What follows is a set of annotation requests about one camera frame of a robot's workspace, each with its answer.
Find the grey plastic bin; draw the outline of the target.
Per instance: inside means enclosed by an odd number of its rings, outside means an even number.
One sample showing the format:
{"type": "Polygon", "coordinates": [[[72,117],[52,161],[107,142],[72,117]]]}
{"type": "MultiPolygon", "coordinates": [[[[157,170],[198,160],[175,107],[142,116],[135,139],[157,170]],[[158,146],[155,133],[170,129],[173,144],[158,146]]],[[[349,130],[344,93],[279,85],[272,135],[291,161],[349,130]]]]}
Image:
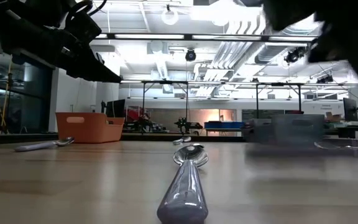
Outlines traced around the grey plastic bin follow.
{"type": "Polygon", "coordinates": [[[312,146],[324,137],[322,114],[276,114],[252,119],[242,128],[247,142],[279,146],[312,146]]]}

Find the blue storage bins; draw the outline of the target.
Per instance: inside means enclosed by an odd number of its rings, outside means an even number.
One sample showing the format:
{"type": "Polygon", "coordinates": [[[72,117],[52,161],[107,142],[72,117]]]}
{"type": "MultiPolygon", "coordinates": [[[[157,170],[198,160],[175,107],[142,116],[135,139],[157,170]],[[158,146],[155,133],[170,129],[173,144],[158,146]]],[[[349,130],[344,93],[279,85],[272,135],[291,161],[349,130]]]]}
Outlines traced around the blue storage bins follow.
{"type": "Polygon", "coordinates": [[[241,129],[245,123],[238,121],[208,121],[204,123],[205,129],[241,129]]]}

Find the black ceiling spotlight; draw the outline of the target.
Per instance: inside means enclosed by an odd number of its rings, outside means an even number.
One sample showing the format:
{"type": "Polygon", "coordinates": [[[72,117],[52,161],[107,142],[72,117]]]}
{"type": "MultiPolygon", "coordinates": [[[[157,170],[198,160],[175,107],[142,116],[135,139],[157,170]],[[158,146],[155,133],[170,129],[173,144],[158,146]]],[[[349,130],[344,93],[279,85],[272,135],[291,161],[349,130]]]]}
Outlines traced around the black ceiling spotlight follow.
{"type": "Polygon", "coordinates": [[[289,65],[291,63],[297,62],[299,59],[303,58],[309,51],[308,47],[295,47],[291,49],[288,54],[284,57],[284,61],[289,65]]]}

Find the orange plastic bin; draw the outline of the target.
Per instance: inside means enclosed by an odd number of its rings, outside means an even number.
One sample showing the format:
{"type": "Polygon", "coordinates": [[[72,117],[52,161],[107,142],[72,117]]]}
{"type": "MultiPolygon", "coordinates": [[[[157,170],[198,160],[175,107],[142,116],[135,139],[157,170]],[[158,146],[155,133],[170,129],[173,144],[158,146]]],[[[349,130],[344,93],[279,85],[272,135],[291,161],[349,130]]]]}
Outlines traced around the orange plastic bin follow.
{"type": "Polygon", "coordinates": [[[119,141],[124,118],[108,118],[104,113],[56,112],[58,137],[74,138],[75,143],[99,144],[119,141]]]}

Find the white wall sign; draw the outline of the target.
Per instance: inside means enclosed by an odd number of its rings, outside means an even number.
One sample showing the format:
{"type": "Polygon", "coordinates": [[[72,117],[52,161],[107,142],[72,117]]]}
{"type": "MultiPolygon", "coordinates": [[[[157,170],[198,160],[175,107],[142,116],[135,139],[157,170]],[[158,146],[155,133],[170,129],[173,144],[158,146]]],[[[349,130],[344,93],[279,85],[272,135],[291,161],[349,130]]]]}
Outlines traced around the white wall sign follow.
{"type": "Polygon", "coordinates": [[[342,104],[338,102],[336,103],[314,102],[310,104],[310,112],[316,114],[325,114],[326,112],[331,112],[332,114],[341,114],[342,104]]]}

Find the black overhead frame bar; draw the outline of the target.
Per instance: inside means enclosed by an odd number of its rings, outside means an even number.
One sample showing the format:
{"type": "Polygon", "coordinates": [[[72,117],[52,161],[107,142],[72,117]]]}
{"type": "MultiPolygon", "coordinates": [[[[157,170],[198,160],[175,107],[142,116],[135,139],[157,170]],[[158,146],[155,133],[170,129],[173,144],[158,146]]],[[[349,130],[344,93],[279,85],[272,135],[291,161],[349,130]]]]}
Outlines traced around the black overhead frame bar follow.
{"type": "Polygon", "coordinates": [[[315,35],[255,35],[255,34],[154,34],[154,33],[102,33],[96,40],[172,40],[207,42],[284,42],[304,44],[315,40],[315,35]]]}

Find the white round ceiling light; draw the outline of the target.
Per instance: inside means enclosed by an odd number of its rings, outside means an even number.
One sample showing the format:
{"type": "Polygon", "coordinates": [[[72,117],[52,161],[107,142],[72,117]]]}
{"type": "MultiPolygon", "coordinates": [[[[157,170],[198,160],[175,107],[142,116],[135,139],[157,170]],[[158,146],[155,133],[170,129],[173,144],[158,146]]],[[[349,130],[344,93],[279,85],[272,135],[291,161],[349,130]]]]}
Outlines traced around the white round ceiling light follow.
{"type": "Polygon", "coordinates": [[[171,8],[169,4],[167,4],[161,14],[161,20],[166,25],[175,25],[179,20],[178,12],[174,10],[174,8],[171,8]]]}

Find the cardboard box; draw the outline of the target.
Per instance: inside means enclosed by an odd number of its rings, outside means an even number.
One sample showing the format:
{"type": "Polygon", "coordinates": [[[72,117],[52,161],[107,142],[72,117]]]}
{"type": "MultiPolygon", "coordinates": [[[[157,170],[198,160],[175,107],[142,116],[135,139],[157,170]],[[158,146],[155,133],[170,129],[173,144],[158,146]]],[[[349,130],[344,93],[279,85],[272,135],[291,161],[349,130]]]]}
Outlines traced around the cardboard box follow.
{"type": "Polygon", "coordinates": [[[326,112],[325,121],[329,123],[340,123],[342,120],[341,114],[332,114],[332,112],[326,112]]]}

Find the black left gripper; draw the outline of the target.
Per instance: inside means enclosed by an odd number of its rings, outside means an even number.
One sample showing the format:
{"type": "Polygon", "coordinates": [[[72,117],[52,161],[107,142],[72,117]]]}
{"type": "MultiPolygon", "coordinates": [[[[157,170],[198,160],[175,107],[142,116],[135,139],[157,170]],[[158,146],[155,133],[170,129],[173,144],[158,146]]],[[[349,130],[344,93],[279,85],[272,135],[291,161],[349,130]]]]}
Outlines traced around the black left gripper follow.
{"type": "Polygon", "coordinates": [[[0,20],[2,49],[12,54],[26,51],[67,71],[73,78],[91,82],[121,82],[92,49],[83,52],[83,42],[66,29],[49,29],[25,20],[0,20]]]}

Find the black desk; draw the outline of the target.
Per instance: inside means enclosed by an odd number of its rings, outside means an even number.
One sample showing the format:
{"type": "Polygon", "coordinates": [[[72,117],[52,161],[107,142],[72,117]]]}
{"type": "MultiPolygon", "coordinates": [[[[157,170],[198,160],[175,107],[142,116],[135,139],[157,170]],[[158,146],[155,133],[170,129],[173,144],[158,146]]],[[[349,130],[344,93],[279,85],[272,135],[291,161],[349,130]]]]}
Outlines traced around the black desk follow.
{"type": "Polygon", "coordinates": [[[334,138],[358,139],[358,126],[350,125],[328,128],[324,130],[324,135],[334,138]]]}

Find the red plastic cover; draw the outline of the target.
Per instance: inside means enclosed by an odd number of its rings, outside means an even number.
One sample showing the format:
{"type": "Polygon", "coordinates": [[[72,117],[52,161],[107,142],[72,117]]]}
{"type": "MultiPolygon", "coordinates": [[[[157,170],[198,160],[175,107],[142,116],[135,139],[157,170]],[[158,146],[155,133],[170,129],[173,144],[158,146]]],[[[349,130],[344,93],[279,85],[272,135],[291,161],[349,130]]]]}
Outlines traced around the red plastic cover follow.
{"type": "Polygon", "coordinates": [[[150,113],[141,106],[126,106],[125,108],[126,121],[134,122],[140,119],[149,119],[150,113]]]}

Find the purple-handled metal spoon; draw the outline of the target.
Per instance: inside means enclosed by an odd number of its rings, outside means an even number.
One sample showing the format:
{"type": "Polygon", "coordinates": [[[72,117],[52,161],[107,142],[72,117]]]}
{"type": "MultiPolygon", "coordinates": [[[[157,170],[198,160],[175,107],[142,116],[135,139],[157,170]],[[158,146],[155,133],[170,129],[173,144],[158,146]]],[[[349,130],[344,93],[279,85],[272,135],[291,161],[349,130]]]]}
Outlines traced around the purple-handled metal spoon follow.
{"type": "Polygon", "coordinates": [[[75,138],[69,137],[65,139],[60,139],[56,141],[43,142],[38,144],[32,144],[28,146],[19,146],[14,149],[15,152],[28,152],[28,151],[36,151],[40,149],[50,149],[54,147],[64,147],[75,141],[75,138]]]}
{"type": "Polygon", "coordinates": [[[174,153],[179,168],[157,209],[162,224],[204,224],[208,207],[198,168],[208,160],[205,149],[192,144],[174,153]]]}

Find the black rig frame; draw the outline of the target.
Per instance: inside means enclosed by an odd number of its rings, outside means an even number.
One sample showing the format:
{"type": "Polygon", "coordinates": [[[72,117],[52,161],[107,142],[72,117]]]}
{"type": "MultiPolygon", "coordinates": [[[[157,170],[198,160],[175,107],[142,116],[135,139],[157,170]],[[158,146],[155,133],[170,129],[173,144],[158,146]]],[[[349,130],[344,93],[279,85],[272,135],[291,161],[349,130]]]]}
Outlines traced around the black rig frame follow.
{"type": "Polygon", "coordinates": [[[179,86],[183,92],[185,93],[185,97],[178,98],[179,100],[185,100],[185,118],[188,119],[188,90],[189,90],[189,83],[188,81],[178,81],[178,80],[122,80],[121,84],[135,84],[141,83],[142,84],[142,107],[145,109],[145,94],[148,90],[154,86],[155,84],[159,85],[177,85],[179,86]]]}
{"type": "Polygon", "coordinates": [[[302,110],[302,88],[303,87],[310,87],[314,88],[315,92],[318,92],[319,90],[325,90],[330,88],[340,88],[344,91],[348,92],[349,88],[352,87],[358,87],[358,83],[284,83],[284,82],[274,82],[274,83],[251,83],[251,85],[255,86],[255,97],[256,97],[256,110],[257,110],[257,117],[259,117],[259,93],[262,91],[262,89],[259,89],[259,86],[263,86],[264,88],[270,87],[271,89],[279,89],[284,88],[285,86],[288,89],[291,89],[298,95],[298,109],[302,110]]]}

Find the teal-handled metal spoon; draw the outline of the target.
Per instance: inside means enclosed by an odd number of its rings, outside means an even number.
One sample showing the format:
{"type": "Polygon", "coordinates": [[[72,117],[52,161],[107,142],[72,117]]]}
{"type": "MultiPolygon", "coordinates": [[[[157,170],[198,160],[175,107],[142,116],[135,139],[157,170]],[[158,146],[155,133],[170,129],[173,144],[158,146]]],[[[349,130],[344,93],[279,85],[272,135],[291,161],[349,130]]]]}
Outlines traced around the teal-handled metal spoon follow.
{"type": "Polygon", "coordinates": [[[349,152],[353,156],[358,156],[358,146],[336,146],[326,142],[314,142],[314,145],[320,149],[337,152],[349,152]]]}

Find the black computer monitor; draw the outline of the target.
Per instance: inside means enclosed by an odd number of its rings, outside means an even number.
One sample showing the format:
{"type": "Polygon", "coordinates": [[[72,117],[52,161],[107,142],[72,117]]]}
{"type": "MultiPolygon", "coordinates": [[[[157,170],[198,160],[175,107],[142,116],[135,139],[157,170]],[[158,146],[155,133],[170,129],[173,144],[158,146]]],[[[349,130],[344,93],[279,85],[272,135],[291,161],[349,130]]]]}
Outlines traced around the black computer monitor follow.
{"type": "Polygon", "coordinates": [[[106,103],[106,116],[110,118],[123,118],[125,99],[109,101],[106,103]]]}
{"type": "Polygon", "coordinates": [[[343,98],[344,120],[358,121],[357,102],[350,98],[343,98]]]}

